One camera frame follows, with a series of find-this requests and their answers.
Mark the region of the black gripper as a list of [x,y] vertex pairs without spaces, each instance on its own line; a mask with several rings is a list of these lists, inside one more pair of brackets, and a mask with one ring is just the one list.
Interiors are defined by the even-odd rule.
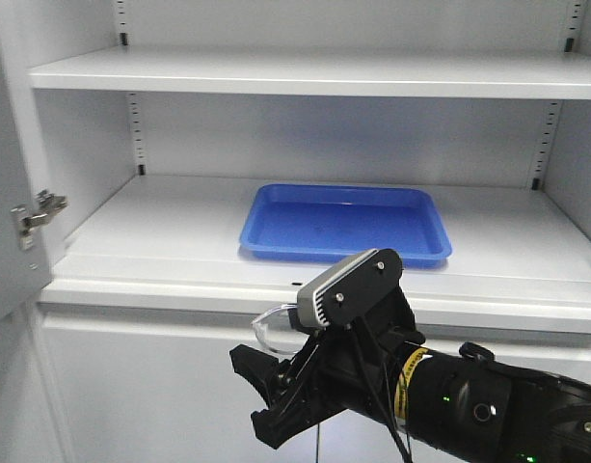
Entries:
[[291,360],[245,344],[229,352],[233,371],[266,404],[251,414],[259,441],[278,449],[344,410],[387,427],[404,420],[397,411],[408,401],[405,365],[425,337],[400,287],[351,323],[306,334]]

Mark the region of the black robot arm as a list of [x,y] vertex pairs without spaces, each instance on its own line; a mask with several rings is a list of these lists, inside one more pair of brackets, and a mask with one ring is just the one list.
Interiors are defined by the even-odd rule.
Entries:
[[467,462],[591,462],[591,385],[472,342],[454,356],[426,347],[399,287],[340,290],[328,307],[329,325],[288,360],[230,353],[265,401],[251,419],[269,447],[351,410]]

